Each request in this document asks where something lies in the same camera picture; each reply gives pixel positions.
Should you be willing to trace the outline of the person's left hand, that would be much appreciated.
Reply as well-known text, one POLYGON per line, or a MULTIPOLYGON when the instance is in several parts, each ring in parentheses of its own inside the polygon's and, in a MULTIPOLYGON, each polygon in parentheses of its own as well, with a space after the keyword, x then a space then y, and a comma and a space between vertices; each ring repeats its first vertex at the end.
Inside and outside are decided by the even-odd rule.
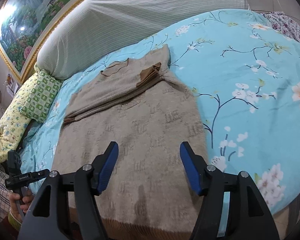
POLYGON ((19 209, 23 211, 23 213, 27 213, 32 201, 34 199, 34 195, 30 189, 26 191, 25 196, 22 198, 23 204, 20 203, 20 195, 17 193, 9 194, 9 201, 11 206, 12 213, 16 216, 19 215, 19 209))

